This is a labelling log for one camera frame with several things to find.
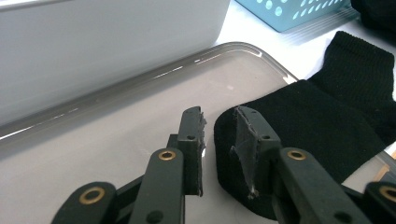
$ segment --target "white box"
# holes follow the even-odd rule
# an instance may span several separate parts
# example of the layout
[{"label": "white box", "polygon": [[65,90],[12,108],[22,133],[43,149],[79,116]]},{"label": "white box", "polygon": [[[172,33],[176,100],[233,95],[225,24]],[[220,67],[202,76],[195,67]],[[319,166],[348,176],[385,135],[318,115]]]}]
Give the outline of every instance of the white box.
[{"label": "white box", "polygon": [[229,2],[0,5],[0,125],[212,46]]}]

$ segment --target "transparent container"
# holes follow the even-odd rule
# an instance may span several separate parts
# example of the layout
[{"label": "transparent container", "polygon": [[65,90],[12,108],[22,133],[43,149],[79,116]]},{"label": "transparent container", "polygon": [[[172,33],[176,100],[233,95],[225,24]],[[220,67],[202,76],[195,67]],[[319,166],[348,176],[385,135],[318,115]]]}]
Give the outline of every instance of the transparent container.
[{"label": "transparent container", "polygon": [[296,80],[261,49],[227,43],[0,126],[0,223],[50,223],[75,189],[143,175],[196,105],[207,121],[204,196],[186,197],[186,223],[276,223],[219,185],[213,126],[226,109]]}]

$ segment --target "brass ring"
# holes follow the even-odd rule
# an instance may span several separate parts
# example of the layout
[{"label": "brass ring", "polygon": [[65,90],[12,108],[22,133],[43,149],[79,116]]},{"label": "brass ring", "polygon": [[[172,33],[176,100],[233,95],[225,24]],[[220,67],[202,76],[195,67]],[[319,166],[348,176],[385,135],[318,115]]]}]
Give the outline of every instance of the brass ring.
[{"label": "brass ring", "polygon": [[381,188],[379,188],[379,192],[386,199],[396,203],[396,188],[390,186],[381,186]]},{"label": "brass ring", "polygon": [[[98,192],[99,194],[93,198],[87,198],[87,195],[92,192]],[[85,190],[81,196],[79,196],[79,202],[82,204],[92,204],[99,202],[105,196],[105,190],[100,187],[92,187]]]},{"label": "brass ring", "polygon": [[299,150],[288,151],[288,156],[297,161],[303,161],[306,159],[305,154]]},{"label": "brass ring", "polygon": [[174,151],[166,150],[166,151],[161,152],[158,155],[158,157],[162,161],[171,161],[172,159],[174,159],[176,157],[176,153]]}]

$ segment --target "light blue basket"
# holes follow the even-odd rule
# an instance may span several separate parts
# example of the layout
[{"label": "light blue basket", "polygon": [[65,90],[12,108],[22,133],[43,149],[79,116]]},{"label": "light blue basket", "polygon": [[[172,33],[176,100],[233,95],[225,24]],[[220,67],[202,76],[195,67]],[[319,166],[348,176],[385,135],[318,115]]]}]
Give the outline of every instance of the light blue basket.
[{"label": "light blue basket", "polygon": [[236,0],[257,17],[283,32],[349,4],[349,0]]}]

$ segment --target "knit fabric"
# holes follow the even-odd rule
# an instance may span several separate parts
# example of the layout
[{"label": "knit fabric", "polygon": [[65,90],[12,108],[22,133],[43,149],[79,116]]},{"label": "knit fabric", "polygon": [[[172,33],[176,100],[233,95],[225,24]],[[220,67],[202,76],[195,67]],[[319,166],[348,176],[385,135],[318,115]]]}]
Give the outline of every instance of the knit fabric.
[{"label": "knit fabric", "polygon": [[366,27],[396,34],[396,1],[351,0],[351,4],[361,14],[361,22]]},{"label": "knit fabric", "polygon": [[361,111],[378,136],[390,145],[396,139],[393,66],[391,53],[338,32],[326,49],[323,67],[309,81]]},{"label": "knit fabric", "polygon": [[[336,182],[342,183],[396,140],[396,126],[388,125],[396,116],[389,88],[393,86],[389,72],[393,64],[393,57],[384,50],[337,33],[326,50],[323,69],[316,75],[243,105],[265,117],[283,147],[309,151]],[[373,117],[373,108],[390,110],[383,109],[378,119]],[[219,183],[252,212],[275,219],[270,196],[248,197],[239,159],[231,150],[236,138],[233,113],[234,108],[225,111],[215,124]],[[378,131],[379,124],[388,125],[387,141]]]}]

